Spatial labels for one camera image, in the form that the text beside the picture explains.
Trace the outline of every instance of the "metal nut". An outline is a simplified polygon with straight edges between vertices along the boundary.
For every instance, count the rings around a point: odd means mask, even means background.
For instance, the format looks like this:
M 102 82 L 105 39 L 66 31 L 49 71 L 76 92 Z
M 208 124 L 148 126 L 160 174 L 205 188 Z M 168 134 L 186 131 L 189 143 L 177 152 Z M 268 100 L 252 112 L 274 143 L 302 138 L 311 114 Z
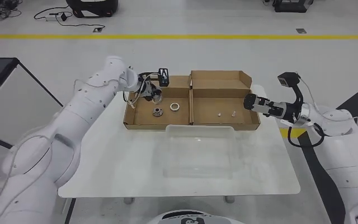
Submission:
M 170 110 L 172 112 L 177 112 L 179 110 L 180 106 L 177 102 L 174 102 L 170 105 Z
M 154 116 L 162 116 L 163 115 L 163 110 L 161 108 L 154 108 L 153 109 L 153 115 Z

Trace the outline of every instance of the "table leg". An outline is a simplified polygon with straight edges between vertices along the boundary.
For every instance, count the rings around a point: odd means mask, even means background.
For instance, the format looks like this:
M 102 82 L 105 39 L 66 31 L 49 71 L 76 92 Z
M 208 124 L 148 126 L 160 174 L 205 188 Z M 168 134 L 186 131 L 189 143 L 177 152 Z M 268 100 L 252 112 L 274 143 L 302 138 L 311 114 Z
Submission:
M 125 204 L 132 204 L 134 202 L 134 198 L 124 198 L 123 202 Z
M 224 196 L 224 200 L 226 203 L 232 204 L 235 202 L 235 197 L 234 196 Z

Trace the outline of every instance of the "white cable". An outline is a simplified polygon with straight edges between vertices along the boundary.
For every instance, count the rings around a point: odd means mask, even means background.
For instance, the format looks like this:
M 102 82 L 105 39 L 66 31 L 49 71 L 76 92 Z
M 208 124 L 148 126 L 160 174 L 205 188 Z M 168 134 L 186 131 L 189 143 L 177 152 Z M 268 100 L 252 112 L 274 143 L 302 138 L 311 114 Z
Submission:
M 95 88 L 101 88 L 101 87 L 105 87 L 105 86 L 108 86 L 110 84 L 111 81 L 116 81 L 118 83 L 118 85 L 120 84 L 118 80 L 108 80 L 107 82 L 105 82 L 105 84 L 103 84 L 102 86 L 94 86 L 94 85 L 91 85 L 85 81 L 82 81 L 82 80 L 74 80 L 74 83 L 73 83 L 73 95 L 76 91 L 76 82 L 82 82 L 83 84 L 87 85 L 87 86 L 91 86 L 91 87 L 95 87 Z
M 82 80 L 75 80 L 74 83 L 73 83 L 73 95 L 75 94 L 76 83 L 77 83 L 78 81 L 84 83 L 85 85 L 88 85 L 88 86 L 91 86 L 91 87 L 95 87 L 95 88 L 100 88 L 100 87 L 108 86 L 111 81 L 116 81 L 116 82 L 118 83 L 118 85 L 120 84 L 119 81 L 118 81 L 118 80 L 115 80 L 115 79 L 108 80 L 108 81 L 107 81 L 105 84 L 103 84 L 102 86 L 94 86 L 94 85 L 91 85 L 91 84 L 89 84 L 89 83 L 87 83 L 87 82 L 85 82 L 85 81 L 82 81 Z M 53 117 L 52 120 L 51 120 L 47 125 L 39 126 L 39 127 L 32 128 L 32 129 L 28 130 L 25 134 L 22 135 L 22 137 L 21 137 L 20 139 L 23 139 L 23 137 L 24 137 L 24 136 L 27 136 L 30 132 L 33 133 L 33 132 L 35 132 L 35 131 L 37 131 L 37 130 L 39 130 L 39 129 L 45 127 L 45 126 L 48 126 L 48 125 L 49 125 L 50 123 L 52 123 L 55 119 L 56 119 L 56 117 Z M 7 174 L 7 177 L 6 177 L 6 180 L 5 180 L 5 182 L 4 182 L 4 185 L 3 185 L 3 187 L 2 187 L 2 189 L 1 189 L 1 191 L 0 191 L 0 197 L 1 197 L 1 195 L 2 195 L 2 193 L 3 193 L 3 191 L 4 191 L 5 187 L 6 187 L 6 185 L 7 185 L 7 183 L 8 183 L 8 180 L 9 180 L 10 175 L 11 175 L 11 172 L 12 172 L 12 168 L 13 168 L 14 163 L 15 163 L 16 155 L 17 155 L 17 153 L 18 153 L 20 147 L 21 147 L 25 142 L 27 142 L 28 140 L 30 140 L 30 139 L 32 139 L 32 138 L 35 138 L 35 137 L 45 138 L 45 139 L 50 143 L 50 150 L 51 150 L 51 155 L 52 155 L 52 143 L 51 143 L 51 140 L 50 140 L 47 136 L 38 135 L 38 134 L 37 134 L 37 135 L 34 135 L 34 136 L 28 136 L 27 138 L 23 139 L 21 142 L 16 143 L 16 144 L 13 146 L 13 147 L 16 149 L 16 152 L 15 152 L 13 158 L 12 158 L 10 170 L 9 170 L 9 172 L 8 172 L 8 174 Z M 22 194 L 27 188 L 29 188 L 35 181 L 37 181 L 37 180 L 44 174 L 44 172 L 48 169 L 48 167 L 49 167 L 49 165 L 50 165 L 50 163 L 51 163 L 51 160 L 50 160 L 49 164 L 47 165 L 46 169 L 44 169 L 44 171 L 43 171 L 33 182 L 31 182 L 26 188 L 24 188 L 22 191 L 20 191 L 17 195 L 15 195 L 15 196 L 9 201 L 9 203 L 5 206 L 4 210 L 0 213 L 0 217 L 4 214 L 5 210 L 8 208 L 8 206 L 11 204 L 11 202 L 12 202 L 15 198 L 17 198 L 20 194 Z
M 20 194 L 22 194 L 25 190 L 27 190 L 30 186 L 32 186 L 32 184 L 34 184 L 34 182 L 36 182 L 44 173 L 45 171 L 48 169 L 48 167 L 50 166 L 51 164 L 51 161 L 52 161 L 52 142 L 51 140 L 47 137 L 47 136 L 44 136 L 42 134 L 37 134 L 37 135 L 34 135 L 34 136 L 28 136 L 27 138 L 23 139 L 20 143 L 16 144 L 15 146 L 13 146 L 13 148 L 15 147 L 16 148 L 16 152 L 12 158 L 12 161 L 11 161 L 11 167 L 10 167 L 10 171 L 8 172 L 8 175 L 6 177 L 6 180 L 5 180 L 5 183 L 4 183 L 4 186 L 3 186 L 3 189 L 1 190 L 0 192 L 0 197 L 2 195 L 2 192 L 4 191 L 7 183 L 8 183 L 8 180 L 10 178 L 10 175 L 11 175 L 11 172 L 12 172 L 12 168 L 14 166 L 14 163 L 15 163 L 15 158 L 16 158 L 16 155 L 18 153 L 18 150 L 21 148 L 21 146 L 27 142 L 28 140 L 32 139 L 32 138 L 35 138 L 35 137 L 40 137 L 40 138 L 45 138 L 49 143 L 50 143 L 50 148 L 49 150 L 51 150 L 51 159 L 50 159 L 50 162 L 49 164 L 47 165 L 47 167 L 44 169 L 44 171 L 37 177 L 35 178 L 35 180 L 33 180 L 28 186 L 26 186 L 26 188 L 24 188 L 22 191 L 20 191 L 19 193 L 17 193 L 11 200 L 9 200 L 8 204 L 4 207 L 3 211 L 1 211 L 0 213 L 0 217 L 4 214 L 4 212 L 6 211 L 6 209 L 9 207 L 9 205 L 11 204 L 11 202 L 13 200 L 15 200 Z
M 306 87 L 307 87 L 307 89 L 308 89 L 308 92 L 309 92 L 309 94 L 310 94 L 310 96 L 311 96 L 311 99 L 312 99 L 312 101 L 313 101 L 313 107 L 314 107 L 314 109 L 315 109 L 315 110 L 317 111 L 317 113 L 318 113 L 320 116 L 322 116 L 323 118 L 325 118 L 325 119 L 327 119 L 327 120 L 330 120 L 330 121 L 332 121 L 332 122 L 347 122 L 347 121 L 349 121 L 349 120 L 353 120 L 353 119 L 358 118 L 358 116 L 355 116 L 354 118 L 348 118 L 348 119 L 345 119 L 345 120 L 333 120 L 333 119 L 330 119 L 330 118 L 326 118 L 323 114 L 321 114 L 321 112 L 319 112 L 318 106 L 317 106 L 317 104 L 315 103 L 315 101 L 314 101 L 314 99 L 313 99 L 313 95 L 312 95 L 311 90 L 310 90 L 310 88 L 308 87 L 307 83 L 305 83 L 305 81 L 303 81 L 302 78 L 300 78 L 300 80 L 303 82 L 303 84 L 306 85 Z
M 140 94 L 142 93 L 142 90 L 143 90 L 143 87 L 144 87 L 145 80 L 147 80 L 147 78 L 150 77 L 150 75 L 152 75 L 152 74 L 156 74 L 156 75 L 159 75 L 159 76 L 160 76 L 160 74 L 155 73 L 155 72 L 153 72 L 153 73 L 147 75 L 147 76 L 145 77 L 145 79 L 143 80 L 143 82 L 140 84 L 139 93 L 137 93 L 137 94 L 135 95 L 135 98 L 134 98 L 133 100 L 128 100 L 127 97 L 126 97 L 126 95 L 125 95 L 125 93 L 124 93 L 124 91 L 123 91 L 124 101 L 126 101 L 128 105 L 133 105 L 133 104 L 135 104 L 135 102 L 139 99 L 139 96 L 140 96 Z

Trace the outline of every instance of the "power strip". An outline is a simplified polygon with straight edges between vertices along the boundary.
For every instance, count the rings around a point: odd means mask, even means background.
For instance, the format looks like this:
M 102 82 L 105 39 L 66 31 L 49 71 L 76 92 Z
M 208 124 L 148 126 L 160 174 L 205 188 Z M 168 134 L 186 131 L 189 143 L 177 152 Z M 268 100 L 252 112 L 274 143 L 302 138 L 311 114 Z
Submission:
M 60 13 L 50 13 L 45 16 L 46 21 L 66 21 L 68 16 L 64 12 Z

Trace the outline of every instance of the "black logo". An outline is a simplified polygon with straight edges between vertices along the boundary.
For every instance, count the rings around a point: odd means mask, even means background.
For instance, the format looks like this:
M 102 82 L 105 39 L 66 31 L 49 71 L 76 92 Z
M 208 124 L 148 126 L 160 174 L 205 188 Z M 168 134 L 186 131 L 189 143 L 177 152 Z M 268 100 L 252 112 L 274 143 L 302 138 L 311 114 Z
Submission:
M 181 224 L 205 224 L 205 222 L 203 218 L 196 218 L 196 220 L 193 220 L 192 218 L 183 218 Z

